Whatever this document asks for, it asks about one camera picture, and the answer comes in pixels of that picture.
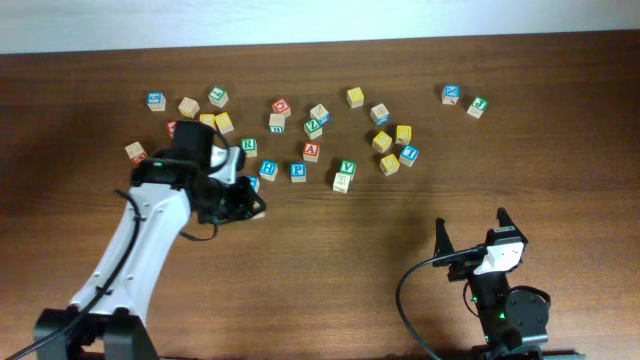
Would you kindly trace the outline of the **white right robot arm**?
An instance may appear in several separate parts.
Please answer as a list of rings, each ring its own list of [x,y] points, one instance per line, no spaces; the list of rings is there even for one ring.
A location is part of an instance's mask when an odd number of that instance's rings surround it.
[[[485,241],[456,251],[445,228],[436,220],[434,256],[438,267],[448,268],[450,282],[465,281],[475,298],[477,316],[486,343],[471,349],[472,359],[540,359],[541,345],[549,339],[546,325],[550,296],[530,286],[512,287],[507,275],[522,263],[528,240],[503,208],[498,226]]]

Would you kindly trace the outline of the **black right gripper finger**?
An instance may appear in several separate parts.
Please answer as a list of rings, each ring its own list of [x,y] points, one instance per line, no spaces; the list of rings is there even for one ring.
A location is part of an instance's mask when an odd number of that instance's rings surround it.
[[[433,262],[434,267],[444,267],[448,265],[447,260],[441,260],[441,257],[454,253],[454,247],[450,241],[449,235],[445,228],[445,220],[438,217],[436,223],[436,241],[434,246],[433,257],[438,261]]]
[[[497,220],[499,222],[499,225],[501,227],[512,227],[511,232],[514,235],[519,236],[524,245],[528,244],[528,239],[522,233],[522,231],[515,225],[515,223],[513,222],[513,220],[511,219],[511,217],[509,216],[509,214],[508,214],[508,212],[506,211],[505,208],[500,207],[497,210],[496,218],[497,218]]]

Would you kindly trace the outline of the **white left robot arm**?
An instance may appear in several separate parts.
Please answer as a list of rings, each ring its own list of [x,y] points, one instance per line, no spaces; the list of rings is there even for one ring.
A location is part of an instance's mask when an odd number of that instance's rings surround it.
[[[240,175],[245,151],[208,125],[179,121],[168,148],[132,171],[121,221],[100,262],[64,310],[46,309],[30,351],[40,359],[81,359],[100,340],[102,359],[156,359],[146,329],[155,284],[190,218],[218,228],[263,213],[265,202]]]

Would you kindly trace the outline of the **red I block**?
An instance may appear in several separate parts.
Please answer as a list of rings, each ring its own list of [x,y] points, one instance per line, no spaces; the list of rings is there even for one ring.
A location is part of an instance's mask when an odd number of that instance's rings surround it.
[[[260,203],[257,202],[257,201],[254,201],[253,210],[259,210],[260,208],[261,208]],[[265,216],[266,216],[266,211],[261,211],[261,212],[258,212],[257,214],[255,214],[251,218],[251,220],[257,220],[257,219],[260,219],[260,218],[264,218]]]

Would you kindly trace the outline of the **green R block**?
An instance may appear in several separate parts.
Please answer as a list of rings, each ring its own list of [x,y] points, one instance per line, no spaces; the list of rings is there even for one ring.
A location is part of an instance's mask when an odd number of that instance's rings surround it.
[[[258,155],[257,140],[255,138],[242,138],[240,144],[247,157],[256,157]]]

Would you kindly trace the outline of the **red A block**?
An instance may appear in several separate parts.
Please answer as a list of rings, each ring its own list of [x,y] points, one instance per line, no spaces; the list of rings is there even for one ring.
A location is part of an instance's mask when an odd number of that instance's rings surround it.
[[[320,145],[315,142],[305,142],[303,147],[303,160],[317,162],[319,159]]]

